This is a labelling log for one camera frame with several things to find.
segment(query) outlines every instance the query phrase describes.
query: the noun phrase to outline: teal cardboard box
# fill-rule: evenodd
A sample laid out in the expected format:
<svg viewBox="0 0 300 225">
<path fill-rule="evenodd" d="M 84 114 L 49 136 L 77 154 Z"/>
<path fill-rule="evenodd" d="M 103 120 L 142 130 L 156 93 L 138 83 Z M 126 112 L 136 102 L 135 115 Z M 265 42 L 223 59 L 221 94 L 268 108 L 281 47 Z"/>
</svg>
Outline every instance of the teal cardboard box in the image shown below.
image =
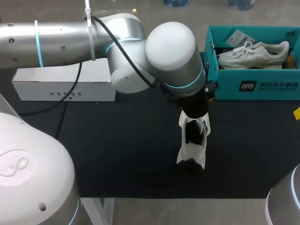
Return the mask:
<svg viewBox="0 0 300 225">
<path fill-rule="evenodd" d="M 233 49 L 226 43 L 235 30 L 255 39 L 255 43 L 290 43 L 290 51 L 300 68 L 300 27 L 210 26 L 207 32 L 204 69 L 208 81 L 216 81 L 215 99 L 300 100 L 299 69 L 219 69 L 216 52 Z"/>
</svg>

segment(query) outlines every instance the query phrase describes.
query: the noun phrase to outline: label on box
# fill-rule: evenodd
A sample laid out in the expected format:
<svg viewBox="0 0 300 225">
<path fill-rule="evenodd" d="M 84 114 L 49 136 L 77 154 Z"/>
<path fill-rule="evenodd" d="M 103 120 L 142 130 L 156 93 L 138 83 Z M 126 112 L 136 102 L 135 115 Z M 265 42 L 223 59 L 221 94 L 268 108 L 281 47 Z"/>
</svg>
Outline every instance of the label on box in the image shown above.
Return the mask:
<svg viewBox="0 0 300 225">
<path fill-rule="evenodd" d="M 235 32 L 230 37 L 228 36 L 226 37 L 226 44 L 231 45 L 235 48 L 243 46 L 247 41 L 250 41 L 252 44 L 255 42 L 254 38 L 250 37 L 247 34 L 244 34 L 240 30 L 235 30 Z"/>
</svg>

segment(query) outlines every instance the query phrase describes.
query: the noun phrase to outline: blue led ring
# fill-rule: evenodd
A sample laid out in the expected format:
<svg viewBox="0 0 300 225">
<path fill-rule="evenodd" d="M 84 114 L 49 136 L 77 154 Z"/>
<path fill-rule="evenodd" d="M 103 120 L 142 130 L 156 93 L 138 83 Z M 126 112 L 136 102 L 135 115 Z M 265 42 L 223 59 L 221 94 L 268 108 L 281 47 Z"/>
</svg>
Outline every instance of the blue led ring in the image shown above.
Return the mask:
<svg viewBox="0 0 300 225">
<path fill-rule="evenodd" d="M 197 76 L 197 78 L 196 78 L 193 82 L 191 82 L 190 84 L 188 84 L 188 85 L 186 85 L 186 86 L 182 86 L 182 87 L 174 87 L 174 86 L 171 86 L 171 85 L 169 85 L 169 84 L 167 84 L 167 83 L 165 83 L 165 85 L 167 85 L 167 86 L 170 87 L 170 88 L 177 88 L 177 89 L 180 89 L 180 88 L 187 88 L 188 86 L 191 86 L 193 83 L 195 83 L 195 82 L 199 79 L 199 77 L 200 77 L 200 75 L 201 75 L 201 73 L 202 73 L 202 70 L 203 70 L 203 67 L 201 68 L 201 72 L 199 73 L 199 75 Z"/>
<path fill-rule="evenodd" d="M 129 38 L 124 38 L 124 39 L 121 39 L 121 40 L 118 40 L 118 42 L 123 42 L 123 41 L 139 41 L 140 39 L 139 38 L 134 38 L 134 37 L 129 37 Z M 111 47 L 113 47 L 116 43 L 112 42 L 108 48 L 106 49 L 106 54 L 108 53 L 108 51 L 111 49 Z"/>
<path fill-rule="evenodd" d="M 44 67 L 43 66 L 43 59 L 42 59 L 42 54 L 41 54 L 41 46 L 39 44 L 39 31 L 38 31 L 38 21 L 35 20 L 34 21 L 34 27 L 36 29 L 36 43 L 37 43 L 37 55 L 38 55 L 38 61 L 39 61 L 39 65 L 40 67 Z"/>
</svg>

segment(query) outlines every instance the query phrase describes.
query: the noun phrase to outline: shoelace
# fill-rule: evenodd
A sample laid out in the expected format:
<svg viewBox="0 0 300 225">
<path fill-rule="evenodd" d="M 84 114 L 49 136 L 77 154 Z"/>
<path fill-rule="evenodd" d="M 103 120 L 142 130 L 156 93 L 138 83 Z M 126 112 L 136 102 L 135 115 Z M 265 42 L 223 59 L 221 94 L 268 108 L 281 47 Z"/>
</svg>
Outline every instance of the shoelace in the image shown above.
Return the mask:
<svg viewBox="0 0 300 225">
<path fill-rule="evenodd" d="M 246 41 L 244 46 L 241 47 L 241 49 L 236 52 L 237 54 L 237 57 L 236 58 L 239 58 L 240 56 L 243 56 L 243 55 L 248 55 L 249 53 L 249 50 L 252 49 L 252 43 L 250 41 Z"/>
</svg>

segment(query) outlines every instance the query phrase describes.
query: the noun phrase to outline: gray floor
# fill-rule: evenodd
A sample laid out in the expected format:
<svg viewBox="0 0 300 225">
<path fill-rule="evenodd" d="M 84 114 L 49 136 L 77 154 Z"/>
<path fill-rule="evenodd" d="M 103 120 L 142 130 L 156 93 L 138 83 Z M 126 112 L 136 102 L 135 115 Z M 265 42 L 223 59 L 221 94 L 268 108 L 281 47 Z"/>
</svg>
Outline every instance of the gray floor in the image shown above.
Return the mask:
<svg viewBox="0 0 300 225">
<path fill-rule="evenodd" d="M 208 25 L 245 24 L 299 26 L 300 1 L 257 0 L 247 12 L 232 11 L 227 0 L 190 0 L 183 8 L 163 7 L 163 0 L 90 0 L 94 15 L 132 12 L 147 34 L 168 21 L 186 24 L 203 49 Z M 84 0 L 1 0 L 3 22 L 81 20 Z M 253 200 L 144 200 L 117 199 L 114 225 L 265 225 L 264 199 Z"/>
<path fill-rule="evenodd" d="M 264 199 L 117 199 L 114 225 L 266 225 Z"/>
</svg>

